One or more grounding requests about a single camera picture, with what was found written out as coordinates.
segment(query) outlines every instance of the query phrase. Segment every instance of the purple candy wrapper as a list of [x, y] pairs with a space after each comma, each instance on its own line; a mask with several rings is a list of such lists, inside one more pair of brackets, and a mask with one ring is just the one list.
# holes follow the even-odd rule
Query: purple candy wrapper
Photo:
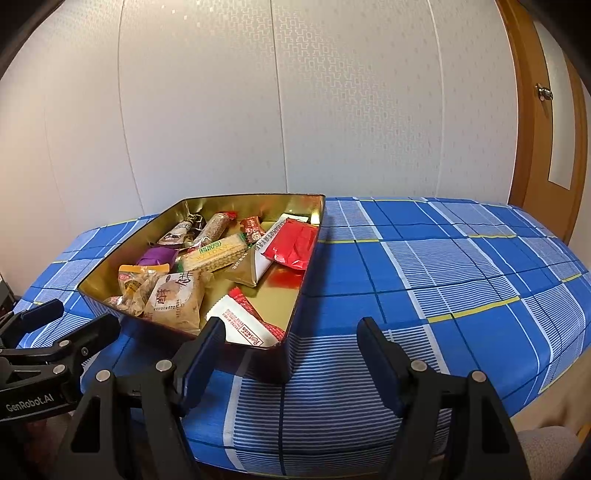
[[144, 256], [139, 259], [138, 265], [164, 265], [168, 264], [172, 268], [177, 258], [177, 251], [168, 247], [150, 248]]

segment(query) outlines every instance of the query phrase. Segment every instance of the screw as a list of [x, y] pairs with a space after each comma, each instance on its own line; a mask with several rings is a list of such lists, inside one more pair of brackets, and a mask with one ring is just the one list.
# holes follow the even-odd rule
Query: screw
[[173, 363], [170, 360], [161, 360], [156, 364], [156, 370], [159, 372], [166, 372], [166, 370], [170, 370], [173, 366]]
[[472, 379], [475, 382], [483, 383], [486, 381], [486, 374], [484, 372], [481, 372], [480, 370], [474, 370], [472, 372]]
[[99, 382], [104, 382], [104, 381], [108, 380], [110, 376], [111, 376], [111, 372], [109, 372], [108, 370], [101, 370], [100, 372], [98, 372], [96, 374], [96, 379]]
[[410, 363], [410, 368], [412, 368], [415, 372], [424, 372], [427, 369], [427, 364], [422, 360], [413, 360]]

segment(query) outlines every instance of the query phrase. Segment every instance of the brown snack package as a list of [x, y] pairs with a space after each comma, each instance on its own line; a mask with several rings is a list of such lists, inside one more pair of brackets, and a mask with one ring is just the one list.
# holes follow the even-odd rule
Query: brown snack package
[[222, 236], [230, 222], [236, 218], [236, 212], [214, 213], [205, 228], [191, 244], [192, 248], [201, 248], [216, 241]]
[[207, 272], [183, 272], [158, 279], [146, 303], [144, 318], [183, 332], [198, 335], [199, 308], [205, 286], [213, 275]]
[[233, 264], [233, 266], [224, 272], [224, 276], [228, 280], [235, 281], [236, 283], [241, 283], [249, 287], [256, 287], [258, 281], [273, 263], [272, 260], [263, 256], [262, 253], [265, 251], [267, 245], [275, 238], [276, 234], [288, 218], [293, 218], [301, 222], [308, 220], [308, 217], [305, 216], [282, 213], [273, 226], [267, 230], [265, 235], [250, 247], [246, 253]]

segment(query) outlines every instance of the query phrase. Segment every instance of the snack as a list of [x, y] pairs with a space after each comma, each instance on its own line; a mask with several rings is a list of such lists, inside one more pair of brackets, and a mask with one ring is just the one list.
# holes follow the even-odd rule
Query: snack
[[239, 287], [234, 287], [228, 292], [228, 296], [231, 299], [234, 299], [242, 308], [244, 308], [248, 313], [250, 313], [254, 318], [256, 318], [259, 322], [262, 323], [263, 327], [265, 327], [271, 334], [280, 342], [285, 337], [285, 330], [279, 328], [278, 326], [272, 325], [270, 323], [265, 322], [255, 308], [252, 306], [252, 303], [248, 301], [248, 299], [242, 293]]
[[189, 229], [193, 226], [197, 215], [188, 215], [187, 219], [180, 222], [171, 231], [158, 240], [157, 245], [162, 245], [170, 248], [181, 248], [183, 246], [184, 238]]
[[148, 278], [144, 280], [142, 286], [136, 290], [131, 301], [126, 304], [127, 313], [139, 317], [144, 312], [144, 308], [150, 294], [152, 293], [156, 282], [162, 275], [166, 275], [168, 272], [154, 272], [150, 271]]
[[212, 272], [232, 265], [246, 248], [242, 233], [235, 233], [183, 255], [179, 266], [184, 272], [194, 270]]
[[240, 220], [240, 230], [246, 236], [246, 243], [248, 245], [257, 243], [265, 235], [259, 217], [248, 217]]
[[308, 268], [318, 227], [288, 218], [263, 255], [295, 270]]
[[117, 310], [121, 310], [122, 312], [126, 311], [125, 305], [123, 304], [123, 297], [109, 297], [105, 300], [105, 303], [108, 303], [112, 307], [116, 308]]
[[215, 213], [207, 222], [202, 232], [197, 236], [191, 247], [201, 248], [209, 245], [222, 236], [230, 221], [236, 218], [236, 212]]
[[139, 259], [138, 265], [173, 265], [177, 251], [169, 247], [152, 247]]
[[189, 229], [189, 231], [187, 232], [187, 235], [185, 235], [185, 238], [184, 238], [184, 246], [185, 247], [191, 246], [193, 241], [203, 231], [203, 229], [205, 228], [205, 225], [207, 224], [207, 222], [205, 221], [205, 218], [203, 218], [203, 215], [195, 213], [194, 217], [195, 217], [195, 220], [193, 222], [193, 226]]
[[262, 238], [255, 243], [248, 251], [241, 256], [238, 261], [228, 268], [225, 272], [226, 278], [235, 281], [236, 283], [242, 283], [249, 287], [256, 287], [256, 284], [261, 279], [263, 274], [267, 271], [269, 266], [273, 263], [267, 257], [263, 256], [262, 250], [273, 240], [279, 229], [283, 226], [285, 221], [288, 219], [300, 220], [306, 222], [308, 217], [289, 215], [282, 213], [269, 231], [262, 236]]
[[206, 319], [211, 317], [218, 317], [226, 324], [227, 342], [255, 346], [273, 346], [277, 343], [277, 338], [229, 295], [224, 295], [209, 310]]
[[184, 272], [160, 277], [146, 302], [144, 318], [197, 335], [199, 308], [211, 273]]
[[142, 284], [154, 275], [164, 275], [168, 273], [170, 266], [164, 265], [121, 265], [119, 267], [119, 288], [123, 296], [123, 304], [130, 305], [135, 292], [139, 290]]

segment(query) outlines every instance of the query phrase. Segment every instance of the chocolate wrapper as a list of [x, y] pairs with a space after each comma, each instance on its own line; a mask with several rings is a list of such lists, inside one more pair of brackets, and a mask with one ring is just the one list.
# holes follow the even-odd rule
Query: chocolate wrapper
[[225, 272], [226, 278], [249, 287], [256, 287], [258, 281], [273, 263], [272, 260], [263, 256], [262, 252], [265, 251], [267, 245], [275, 238], [277, 232], [279, 232], [279, 229], [288, 218], [299, 220], [300, 222], [308, 221], [308, 217], [305, 216], [282, 213], [279, 220], [269, 228], [269, 231], [257, 243], [250, 247], [232, 268], [228, 268]]
[[139, 259], [138, 265], [174, 265], [177, 251], [169, 247], [152, 247]]

